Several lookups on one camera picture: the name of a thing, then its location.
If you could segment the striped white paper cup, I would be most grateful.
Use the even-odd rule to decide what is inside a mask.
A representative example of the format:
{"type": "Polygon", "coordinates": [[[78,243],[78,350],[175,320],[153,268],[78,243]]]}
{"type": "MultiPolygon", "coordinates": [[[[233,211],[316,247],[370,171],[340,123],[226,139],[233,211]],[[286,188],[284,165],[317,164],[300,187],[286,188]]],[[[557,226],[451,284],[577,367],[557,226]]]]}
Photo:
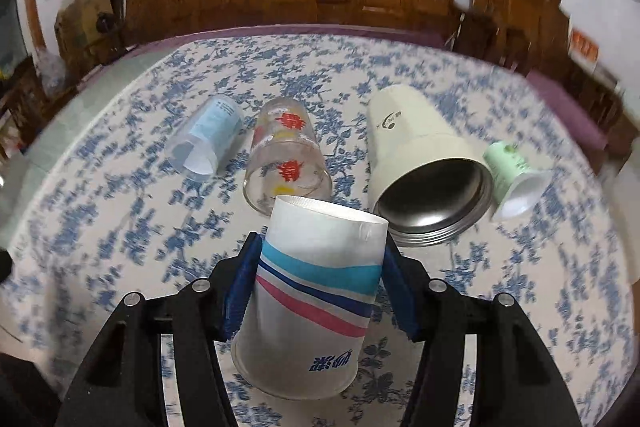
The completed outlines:
{"type": "Polygon", "coordinates": [[[299,196],[274,203],[232,360],[289,400],[338,395],[356,378],[381,280],[388,223],[299,196]]]}

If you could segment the clear plastic cup blue label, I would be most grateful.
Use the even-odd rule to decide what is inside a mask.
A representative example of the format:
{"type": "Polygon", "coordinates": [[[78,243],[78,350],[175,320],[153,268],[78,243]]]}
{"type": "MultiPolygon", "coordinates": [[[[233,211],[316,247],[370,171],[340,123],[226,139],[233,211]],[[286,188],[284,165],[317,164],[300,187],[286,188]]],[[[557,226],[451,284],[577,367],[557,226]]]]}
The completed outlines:
{"type": "Polygon", "coordinates": [[[241,128],[239,105],[227,95],[212,96],[168,140],[165,154],[169,165],[195,182],[213,178],[241,128]]]}

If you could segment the cream steel thermos cup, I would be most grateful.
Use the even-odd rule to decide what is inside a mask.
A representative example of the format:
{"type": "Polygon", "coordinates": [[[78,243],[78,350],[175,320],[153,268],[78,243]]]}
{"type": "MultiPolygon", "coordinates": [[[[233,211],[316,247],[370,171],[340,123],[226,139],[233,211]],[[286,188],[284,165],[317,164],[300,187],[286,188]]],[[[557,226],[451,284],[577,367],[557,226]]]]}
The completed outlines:
{"type": "Polygon", "coordinates": [[[494,181],[480,152],[419,90],[393,84],[367,109],[371,210],[401,247],[426,247],[471,228],[491,205],[494,181]]]}

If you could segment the glass cup red prints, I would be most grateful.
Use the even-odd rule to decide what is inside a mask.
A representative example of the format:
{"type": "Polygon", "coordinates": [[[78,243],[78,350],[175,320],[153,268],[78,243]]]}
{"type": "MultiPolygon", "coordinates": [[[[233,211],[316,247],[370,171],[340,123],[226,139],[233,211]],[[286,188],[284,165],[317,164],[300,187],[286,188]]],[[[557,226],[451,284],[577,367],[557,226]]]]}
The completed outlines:
{"type": "Polygon", "coordinates": [[[292,195],[328,200],[331,177],[305,106],[274,98],[260,110],[243,181],[250,207],[269,216],[276,198],[292,195]]]}

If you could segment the blue floral tablecloth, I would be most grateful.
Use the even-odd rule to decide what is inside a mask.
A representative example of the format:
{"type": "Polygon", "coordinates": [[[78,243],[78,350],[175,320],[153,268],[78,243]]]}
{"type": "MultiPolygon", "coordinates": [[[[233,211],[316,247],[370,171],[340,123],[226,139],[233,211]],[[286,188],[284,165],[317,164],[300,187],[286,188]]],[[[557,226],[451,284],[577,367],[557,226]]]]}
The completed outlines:
{"type": "Polygon", "coordinates": [[[273,98],[306,106],[334,202],[367,209],[366,109],[393,83],[421,91],[477,150],[504,141],[552,162],[550,186],[524,217],[484,218],[413,256],[462,293],[513,295],[580,419],[597,424],[636,364],[634,305],[624,248],[582,152],[520,76],[430,48],[328,35],[189,43],[131,83],[50,170],[10,245],[1,294],[51,387],[66,392],[129,291],[172,294],[265,230],[242,183],[256,117],[273,98]],[[165,146],[216,94],[239,105],[242,128],[215,176],[195,182],[172,169],[165,146]]]}

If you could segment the purple bench cushion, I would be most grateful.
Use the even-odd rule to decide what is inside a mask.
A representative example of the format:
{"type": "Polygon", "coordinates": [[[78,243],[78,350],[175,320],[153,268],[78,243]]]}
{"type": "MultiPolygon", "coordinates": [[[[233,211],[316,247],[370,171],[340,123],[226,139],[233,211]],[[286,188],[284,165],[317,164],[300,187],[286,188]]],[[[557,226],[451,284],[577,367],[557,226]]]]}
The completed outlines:
{"type": "Polygon", "coordinates": [[[371,39],[386,39],[403,43],[445,49],[448,37],[442,37],[434,30],[407,30],[397,28],[369,27],[340,24],[282,24],[244,26],[227,29],[206,30],[182,36],[175,36],[145,44],[139,44],[130,50],[124,58],[158,51],[169,51],[189,42],[202,39],[253,37],[269,35],[341,35],[371,39]]]}

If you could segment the small green paper cup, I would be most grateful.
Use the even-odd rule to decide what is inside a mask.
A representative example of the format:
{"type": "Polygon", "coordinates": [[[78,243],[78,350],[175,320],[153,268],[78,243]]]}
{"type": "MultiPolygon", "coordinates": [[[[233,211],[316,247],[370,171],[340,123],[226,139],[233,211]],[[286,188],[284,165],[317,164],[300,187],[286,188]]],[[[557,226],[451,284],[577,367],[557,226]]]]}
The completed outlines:
{"type": "Polygon", "coordinates": [[[532,210],[551,183],[551,171],[530,165],[512,143],[492,143],[483,158],[494,180],[494,221],[517,218],[532,210]]]}

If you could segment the stacked cardboard boxes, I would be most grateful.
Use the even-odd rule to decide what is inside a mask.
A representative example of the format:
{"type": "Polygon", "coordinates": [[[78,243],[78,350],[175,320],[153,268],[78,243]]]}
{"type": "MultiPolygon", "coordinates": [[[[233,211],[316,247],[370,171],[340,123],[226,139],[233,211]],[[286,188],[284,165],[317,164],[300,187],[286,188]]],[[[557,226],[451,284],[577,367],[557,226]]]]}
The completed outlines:
{"type": "Polygon", "coordinates": [[[70,77],[84,77],[125,53],[123,6],[124,0],[63,0],[54,30],[70,77]]]}

